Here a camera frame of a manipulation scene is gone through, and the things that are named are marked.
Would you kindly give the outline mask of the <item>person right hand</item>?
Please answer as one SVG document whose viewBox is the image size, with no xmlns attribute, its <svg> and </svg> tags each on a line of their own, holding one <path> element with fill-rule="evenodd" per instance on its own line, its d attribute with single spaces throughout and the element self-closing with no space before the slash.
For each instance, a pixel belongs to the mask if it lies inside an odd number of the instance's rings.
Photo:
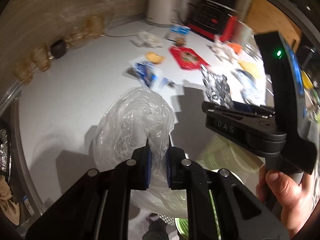
<svg viewBox="0 0 320 240">
<path fill-rule="evenodd" d="M 259 169 L 256 185 L 257 198 L 264 202 L 267 192 L 271 191 L 282 206 L 280 221 L 293 238 L 304 226 L 313 210 L 314 175 L 305 173 L 301 182 L 296 183 L 291 177 L 277 170 Z"/>
</svg>

